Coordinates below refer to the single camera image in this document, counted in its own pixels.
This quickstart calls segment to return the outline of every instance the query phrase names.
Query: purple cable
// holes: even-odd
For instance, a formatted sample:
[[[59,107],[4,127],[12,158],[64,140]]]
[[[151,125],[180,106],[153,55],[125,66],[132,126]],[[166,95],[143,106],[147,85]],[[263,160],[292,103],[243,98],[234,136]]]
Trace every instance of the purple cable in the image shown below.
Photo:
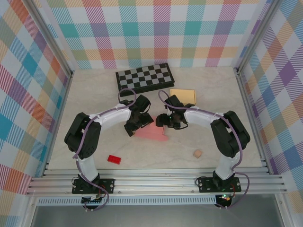
[[[231,129],[231,131],[233,132],[233,134],[234,134],[234,136],[235,136],[235,138],[236,138],[237,144],[238,144],[238,146],[239,146],[239,151],[240,151],[240,159],[239,159],[238,163],[236,163],[236,164],[232,167],[232,171],[234,170],[235,167],[237,167],[238,165],[240,165],[240,163],[242,162],[242,159],[243,159],[242,145],[241,145],[241,143],[240,143],[239,137],[238,137],[238,135],[237,135],[235,129],[232,127],[232,125],[229,123],[229,121],[228,121],[227,119],[225,119],[225,118],[222,117],[221,115],[218,115],[218,114],[216,114],[216,113],[213,113],[213,112],[210,112],[210,111],[207,111],[207,110],[194,109],[194,108],[187,108],[187,107],[176,107],[176,106],[169,105],[169,104],[167,104],[167,103],[161,98],[161,96],[160,96],[160,93],[161,93],[161,92],[163,92],[164,94],[166,94],[166,96],[167,96],[168,98],[169,98],[169,95],[168,95],[165,91],[163,91],[163,90],[160,90],[160,91],[158,92],[159,99],[160,99],[166,106],[168,106],[168,107],[170,107],[170,108],[179,109],[179,110],[194,110],[194,111],[200,111],[200,112],[203,112],[203,113],[206,113],[206,114],[214,115],[214,116],[219,117],[220,119],[222,119],[222,120],[228,125],[228,127]],[[250,179],[249,179],[249,177],[248,177],[246,174],[244,174],[244,173],[239,173],[239,172],[235,172],[235,173],[236,173],[236,174],[239,174],[239,175],[244,175],[244,176],[247,177],[247,180],[248,180],[247,189],[245,190],[243,196],[242,196],[236,203],[234,203],[233,205],[231,205],[231,206],[229,206],[229,207],[233,207],[233,206],[235,206],[236,204],[238,204],[238,202],[239,202],[240,200],[242,200],[242,198],[247,194],[248,189],[249,189],[249,187],[250,187]]]
[[[80,172],[80,176],[81,176],[86,182],[88,182],[89,184],[93,185],[93,186],[96,187],[96,188],[99,188],[100,190],[102,190],[102,191],[107,195],[107,199],[106,199],[105,203],[104,203],[103,205],[98,206],[97,208],[95,208],[95,209],[93,209],[93,210],[91,210],[91,211],[99,210],[99,209],[105,207],[105,205],[106,205],[106,204],[108,203],[108,201],[109,201],[109,194],[108,194],[108,192],[107,192],[104,188],[102,188],[102,187],[100,187],[100,186],[94,184],[94,183],[91,182],[89,179],[87,179],[86,176],[82,173],[81,167],[80,167],[79,162],[78,162],[78,158],[79,158],[79,157],[78,157],[78,154],[80,153],[80,151],[81,151],[81,149],[82,149],[83,142],[84,142],[86,133],[87,133],[87,131],[88,131],[88,128],[89,128],[90,124],[91,124],[95,119],[97,119],[98,117],[100,117],[100,116],[102,116],[102,115],[104,115],[104,114],[106,114],[106,113],[109,113],[109,112],[111,112],[111,111],[126,109],[126,108],[132,106],[132,105],[136,102],[136,100],[137,100],[137,94],[135,93],[134,90],[129,89],[129,88],[123,88],[123,89],[121,89],[121,90],[119,91],[119,93],[118,93],[118,100],[119,100],[119,102],[120,102],[120,94],[121,94],[122,91],[125,91],[125,90],[130,90],[131,92],[133,92],[133,94],[134,94],[134,101],[133,101],[132,103],[130,103],[129,105],[126,105],[126,106],[123,106],[123,107],[118,107],[118,108],[112,108],[112,109],[106,110],[106,111],[104,111],[104,112],[102,112],[102,113],[100,113],[100,114],[97,114],[95,117],[93,117],[93,118],[89,121],[89,123],[86,125],[85,130],[84,130],[84,133],[83,133],[83,136],[82,136],[82,139],[81,139],[81,143],[80,143],[80,145],[79,145],[79,147],[78,147],[78,150],[77,150],[76,154],[72,157],[72,158],[75,158],[75,159],[76,159],[76,165],[77,165],[78,171]]]

